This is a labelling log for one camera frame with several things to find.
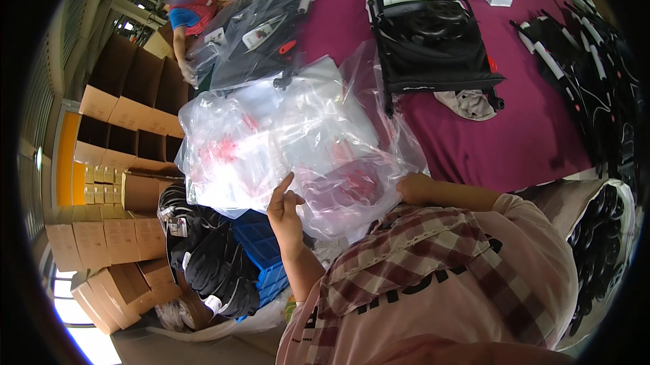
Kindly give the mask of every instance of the beige fabric piece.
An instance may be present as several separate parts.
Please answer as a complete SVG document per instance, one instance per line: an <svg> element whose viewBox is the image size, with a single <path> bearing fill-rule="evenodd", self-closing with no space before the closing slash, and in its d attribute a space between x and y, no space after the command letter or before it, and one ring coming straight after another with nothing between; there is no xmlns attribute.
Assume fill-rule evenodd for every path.
<svg viewBox="0 0 650 365"><path fill-rule="evenodd" d="M495 117L492 106L482 90L436 91L435 98L457 115L473 121L485 121Z"/></svg>

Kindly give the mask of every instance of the stroller wheel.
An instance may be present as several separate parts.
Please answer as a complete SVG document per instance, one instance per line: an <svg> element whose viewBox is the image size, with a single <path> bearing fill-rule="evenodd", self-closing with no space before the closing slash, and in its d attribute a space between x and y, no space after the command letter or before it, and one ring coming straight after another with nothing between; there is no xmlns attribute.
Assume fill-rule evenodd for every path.
<svg viewBox="0 0 650 365"><path fill-rule="evenodd" d="M447 32L446 23L427 13L413 15L409 19L409 26L418 35L426 37L443 37Z"/></svg>
<svg viewBox="0 0 650 365"><path fill-rule="evenodd" d="M442 20L460 21L465 17L465 10L453 1L434 1L427 6L427 10Z"/></svg>

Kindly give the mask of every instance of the finger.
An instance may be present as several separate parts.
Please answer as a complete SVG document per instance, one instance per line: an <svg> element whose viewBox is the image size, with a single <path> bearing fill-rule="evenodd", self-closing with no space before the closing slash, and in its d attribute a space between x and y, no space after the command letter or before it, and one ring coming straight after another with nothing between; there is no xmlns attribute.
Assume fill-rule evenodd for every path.
<svg viewBox="0 0 650 365"><path fill-rule="evenodd" d="M296 193L293 190L289 190L284 198L284 213L296 214L296 203Z"/></svg>
<svg viewBox="0 0 650 365"><path fill-rule="evenodd" d="M294 174L293 172L289 172L287 177L285 177L280 184L278 184L278 187L273 190L273 194L271 195L271 201L268 204L267 210L270 211L282 211L282 200L284 199L284 193L288 189L288 185L291 184L293 181Z"/></svg>

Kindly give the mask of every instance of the magenta table cover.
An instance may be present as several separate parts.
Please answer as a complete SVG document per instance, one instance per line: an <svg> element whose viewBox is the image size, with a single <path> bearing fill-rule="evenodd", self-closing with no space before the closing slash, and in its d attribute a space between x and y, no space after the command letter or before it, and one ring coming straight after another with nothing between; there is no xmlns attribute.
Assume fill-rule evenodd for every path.
<svg viewBox="0 0 650 365"><path fill-rule="evenodd" d="M513 191L588 169L581 134L563 99L542 79L536 57L508 24L530 20L541 8L564 20L564 0L513 0L510 8L469 3L485 49L507 79L496 87L506 108L477 122L457 116L433 94L404 95L402 110L432 177ZM365 0L317 0L302 35L307 62L328 54L337 65L367 39L373 36Z"/></svg>

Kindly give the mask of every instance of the open cardboard box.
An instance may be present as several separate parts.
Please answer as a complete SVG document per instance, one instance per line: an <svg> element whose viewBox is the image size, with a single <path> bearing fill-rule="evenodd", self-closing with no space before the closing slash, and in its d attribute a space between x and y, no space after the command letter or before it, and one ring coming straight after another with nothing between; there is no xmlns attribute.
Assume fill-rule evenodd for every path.
<svg viewBox="0 0 650 365"><path fill-rule="evenodd" d="M61 207L58 214L54 212L45 218L45 233L52 256L61 272L83 271L75 234L72 230L72 214L74 207Z"/></svg>
<svg viewBox="0 0 650 365"><path fill-rule="evenodd" d="M113 34L104 46L86 85L79 113L108 122L115 108L138 47Z"/></svg>
<svg viewBox="0 0 650 365"><path fill-rule="evenodd" d="M138 131L138 149L131 169L158 172L168 168L165 163L165 137L156 133Z"/></svg>
<svg viewBox="0 0 650 365"><path fill-rule="evenodd" d="M111 125L109 133L109 142L106 153L102 159L102 164L106 166L115 166L120 169L126 169L131 166L138 152L138 133L121 126ZM115 179L113 171L110 175L110 183Z"/></svg>
<svg viewBox="0 0 650 365"><path fill-rule="evenodd" d="M83 267L99 269L110 266L99 206L76 206L72 212L72 229Z"/></svg>
<svg viewBox="0 0 650 365"><path fill-rule="evenodd" d="M156 101L163 61L138 47L109 123L132 131L138 130L151 113Z"/></svg>
<svg viewBox="0 0 650 365"><path fill-rule="evenodd" d="M109 145L109 133L109 124L82 115L77 128L74 160L82 164L101 165Z"/></svg>
<svg viewBox="0 0 650 365"><path fill-rule="evenodd" d="M183 81L178 63L169 58L165 58L163 63L153 109L140 124L140 129L159 135L173 132L178 136L179 132L183 132L178 121L178 111L187 103L188 84Z"/></svg>

